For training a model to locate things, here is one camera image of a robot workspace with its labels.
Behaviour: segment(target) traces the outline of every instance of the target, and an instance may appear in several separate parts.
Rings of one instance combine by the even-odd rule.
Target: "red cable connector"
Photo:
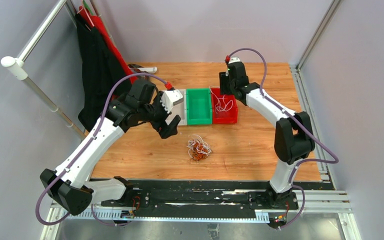
[[[229,61],[231,60],[231,57],[229,55],[226,56],[226,58],[224,59],[224,62],[226,64],[229,64]]]
[[[164,87],[167,89],[167,90],[174,90],[175,88],[173,87],[173,85],[168,81],[166,84],[164,84]]]

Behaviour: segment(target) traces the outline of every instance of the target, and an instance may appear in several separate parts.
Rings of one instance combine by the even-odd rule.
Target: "orange wire bundle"
[[[210,153],[213,152],[210,145],[199,135],[193,136],[197,136],[197,138],[193,138],[187,142],[187,147],[189,148],[187,153],[189,154],[190,159],[194,161],[201,161],[208,158]]]

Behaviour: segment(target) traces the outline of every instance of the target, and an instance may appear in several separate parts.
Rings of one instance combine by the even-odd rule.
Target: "gray wall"
[[[255,48],[296,64],[332,0],[95,0],[123,57],[134,62],[220,62]],[[241,53],[247,62],[260,62]]]
[[[302,75],[362,239],[384,239],[384,1],[344,0]]]
[[[0,0],[0,60],[16,57],[55,0]],[[49,97],[77,119],[83,105],[76,28],[63,9],[33,50],[25,70]],[[80,143],[23,83],[0,64],[0,240],[38,239],[35,204],[39,175],[56,167]],[[47,217],[50,199],[42,204]]]

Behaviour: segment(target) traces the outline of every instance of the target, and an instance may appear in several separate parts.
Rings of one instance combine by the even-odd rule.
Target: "plastic storage bin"
[[[188,125],[204,125],[213,122],[209,88],[186,89],[186,120]]]
[[[172,120],[175,118],[176,115],[180,116],[180,122],[178,126],[185,126],[188,125],[188,121],[186,119],[186,89],[179,89],[181,94],[183,95],[183,102],[179,103],[175,106],[173,106],[173,109],[171,110],[171,114],[168,115],[167,119],[165,120],[167,124],[170,124]]]
[[[238,122],[238,105],[236,103],[235,96],[233,95],[224,95],[220,94],[220,88],[212,87],[211,88],[211,104],[212,104],[212,123],[213,124],[235,124]],[[217,98],[220,99],[220,104],[218,106],[224,108],[225,104],[228,104],[231,100],[233,101],[233,106],[229,109],[232,103],[229,103],[227,109],[228,111],[216,111],[216,105],[218,104]]]

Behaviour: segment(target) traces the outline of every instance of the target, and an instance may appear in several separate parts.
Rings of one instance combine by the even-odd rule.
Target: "red cloth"
[[[115,57],[120,62],[120,65],[123,68],[124,72],[127,75],[132,74],[133,73],[132,70],[130,70],[129,66],[127,66],[127,64],[124,61],[119,50],[116,48],[116,46],[114,46],[113,42],[111,41],[110,35],[108,34],[107,30],[105,29],[104,23],[102,22],[101,18],[98,16],[92,16],[89,13],[90,20],[92,20],[92,22],[93,22],[93,24],[92,24],[91,21],[89,20],[88,13],[86,13],[87,10],[83,9],[82,6],[79,7],[79,10],[80,10],[80,12],[79,12],[80,16],[86,21],[86,23],[89,25],[89,27],[92,28],[94,25],[95,28],[98,29],[98,31],[100,32],[100,34],[103,37],[103,40],[105,41],[106,45],[108,46],[109,50],[115,55]],[[135,76],[131,77],[130,82],[133,83],[136,79],[137,79],[137,77],[135,77]]]

